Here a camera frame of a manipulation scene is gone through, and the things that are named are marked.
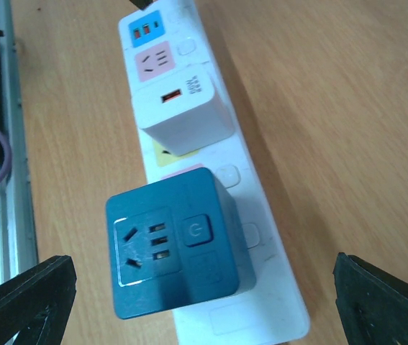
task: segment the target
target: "yellow label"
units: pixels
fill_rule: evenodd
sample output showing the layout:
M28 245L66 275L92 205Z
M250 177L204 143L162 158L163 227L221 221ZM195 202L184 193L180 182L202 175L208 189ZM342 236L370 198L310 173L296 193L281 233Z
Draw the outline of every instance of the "yellow label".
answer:
M184 160L185 158L192 157L196 155L197 152L199 152L199 150L197 149L196 151L186 153L185 155L182 156L174 156L169 151L167 151L167 149L164 146L162 146L158 142L155 142L154 140L153 146L155 159L157 160L158 166L160 167L165 167L166 165L178 162L179 160Z

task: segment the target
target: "wooden table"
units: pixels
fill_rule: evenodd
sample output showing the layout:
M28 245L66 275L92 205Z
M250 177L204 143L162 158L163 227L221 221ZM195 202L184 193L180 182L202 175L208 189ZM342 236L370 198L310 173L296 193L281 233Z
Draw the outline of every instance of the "wooden table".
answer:
M66 344L175 344L114 315L104 203L145 184L117 22L128 0L13 0L40 259L73 257ZM345 344L332 270L408 282L408 0L198 0L312 317Z

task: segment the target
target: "socket adapter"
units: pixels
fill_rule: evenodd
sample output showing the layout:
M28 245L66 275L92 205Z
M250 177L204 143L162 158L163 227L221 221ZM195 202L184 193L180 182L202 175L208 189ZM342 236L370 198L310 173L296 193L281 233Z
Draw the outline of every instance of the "socket adapter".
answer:
M255 285L235 202L206 168L111 197L106 220L119 318L223 298Z
M138 128L175 156L234 133L230 113L204 65L190 65L132 96Z

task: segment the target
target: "white power strip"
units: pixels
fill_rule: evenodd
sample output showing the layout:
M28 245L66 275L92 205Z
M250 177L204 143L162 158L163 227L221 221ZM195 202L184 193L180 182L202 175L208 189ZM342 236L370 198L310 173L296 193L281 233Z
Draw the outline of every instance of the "white power strip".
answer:
M157 10L165 33L134 47L132 35L137 33L131 33L129 24ZM252 345L283 343L305 336L310 326L307 309L196 5L192 0L157 1L147 10L122 19L119 32L132 97L161 78L187 66L202 64L235 125L231 137L180 157L170 155L138 129L149 183L201 166L209 168L221 180L237 203L257 277L256 286L246 293L173 310L178 340L181 344ZM165 41L170 46L168 54L172 55L173 63L165 68L162 65L153 77L138 71L137 55L142 56L143 51Z

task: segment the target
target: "teal socket adapter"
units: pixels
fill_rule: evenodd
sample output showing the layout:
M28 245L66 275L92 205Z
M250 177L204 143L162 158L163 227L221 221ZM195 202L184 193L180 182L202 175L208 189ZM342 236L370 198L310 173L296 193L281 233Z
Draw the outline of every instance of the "teal socket adapter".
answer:
M235 202L206 168L112 196L106 219L114 309L122 319L255 285Z

